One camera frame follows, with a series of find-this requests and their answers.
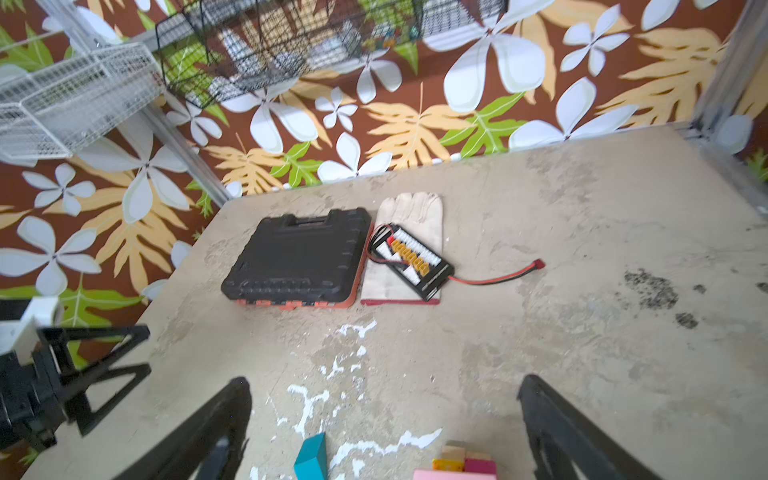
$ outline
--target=pink block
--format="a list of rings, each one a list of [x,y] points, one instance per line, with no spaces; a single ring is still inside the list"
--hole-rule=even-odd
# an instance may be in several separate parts
[[[492,462],[491,460],[476,460],[474,458],[467,458],[464,461],[464,471],[496,475],[496,462]]]
[[[413,480],[496,480],[496,475],[470,472],[443,472],[441,470],[416,470]]]

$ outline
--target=stained concrete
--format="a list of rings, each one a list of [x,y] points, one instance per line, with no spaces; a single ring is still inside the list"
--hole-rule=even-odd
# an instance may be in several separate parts
[[[262,217],[373,212],[418,190],[442,195],[444,252],[462,276],[537,257],[547,269],[448,285],[437,307],[283,312],[221,295]],[[503,480],[532,478],[515,400],[529,372],[664,478],[765,478],[766,279],[766,224],[661,127],[231,201],[142,316],[152,337],[127,361],[148,359],[150,377],[88,437],[59,429],[25,478],[110,478],[234,376],[253,394],[238,478],[293,477],[305,402],[291,385],[316,397],[306,433],[322,425],[329,460],[345,442],[384,448],[442,429],[423,450],[353,451],[331,479],[354,478],[353,460],[360,478],[411,478],[449,441],[490,452]],[[665,301],[649,301],[659,288]],[[364,338],[339,331],[374,320]]]

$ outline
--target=white leather glove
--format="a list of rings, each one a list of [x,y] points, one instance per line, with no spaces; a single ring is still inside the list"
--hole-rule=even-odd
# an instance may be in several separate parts
[[[385,199],[376,215],[374,230],[384,223],[397,223],[432,251],[442,255],[442,200],[438,194],[418,192]],[[367,261],[360,293],[360,299],[363,302],[365,300],[421,302],[421,297],[388,266],[371,260]],[[439,298],[438,291],[433,299]]]

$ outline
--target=red wire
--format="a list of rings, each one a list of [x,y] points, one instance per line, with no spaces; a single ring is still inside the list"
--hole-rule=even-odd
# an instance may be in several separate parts
[[[395,230],[390,225],[388,225],[388,224],[384,224],[384,225],[379,226],[376,229],[376,231],[380,230],[383,227],[386,227],[387,229],[389,229],[389,231],[392,232],[392,235],[395,234]],[[401,261],[401,260],[381,260],[381,259],[378,259],[378,258],[374,258],[372,253],[371,253],[371,250],[370,250],[370,245],[371,245],[371,242],[373,242],[373,237],[374,237],[374,235],[371,235],[371,237],[368,239],[368,242],[366,244],[366,249],[365,249],[367,257],[372,262],[374,262],[374,263],[381,263],[381,264],[399,263],[401,265],[409,265],[408,262],[404,262],[404,261]],[[502,282],[507,282],[509,280],[514,280],[516,278],[520,278],[521,276],[528,275],[530,272],[532,272],[534,270],[541,270],[545,266],[547,266],[547,264],[544,263],[544,261],[542,259],[538,258],[538,259],[534,260],[533,263],[531,263],[530,265],[528,265],[527,267],[525,267],[522,270],[519,270],[519,271],[514,272],[514,273],[510,273],[508,275],[498,276],[496,278],[490,278],[490,279],[487,279],[487,280],[464,280],[462,278],[458,278],[457,276],[451,275],[451,276],[449,276],[449,279],[455,280],[456,282],[459,282],[459,283],[464,283],[465,285],[479,285],[479,286],[482,286],[482,285],[493,285],[494,283],[502,283]]]
[[[466,285],[492,285],[493,283],[501,283],[501,282],[506,282],[508,280],[514,280],[516,278],[520,278],[521,276],[527,275],[534,270],[540,270],[545,266],[546,266],[546,263],[544,263],[542,259],[538,258],[534,260],[533,263],[531,263],[524,269],[519,270],[518,272],[510,273],[504,276],[498,276],[496,278],[490,278],[487,280],[464,280],[462,278],[458,278],[457,276],[453,276],[453,275],[449,276],[449,278],[451,280],[455,280],[459,283],[464,283]]]

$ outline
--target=wooden block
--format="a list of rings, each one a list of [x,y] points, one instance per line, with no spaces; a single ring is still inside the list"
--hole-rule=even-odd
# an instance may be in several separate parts
[[[466,458],[474,458],[475,460],[493,460],[490,453],[480,452],[467,452]]]
[[[444,458],[435,458],[432,460],[432,470],[442,470],[444,472],[463,472],[464,462],[455,462]]]
[[[496,463],[491,460],[478,460],[476,458],[467,458],[464,464],[465,472],[472,473],[490,473],[496,475]]]
[[[496,480],[496,475],[467,472],[441,472],[440,470],[416,470],[413,480]]]
[[[454,462],[464,462],[464,458],[466,457],[467,449],[464,449],[462,447],[455,447],[452,445],[443,445],[442,446],[442,457],[445,460],[453,460]]]
[[[325,433],[304,440],[293,471],[298,480],[328,480]]]

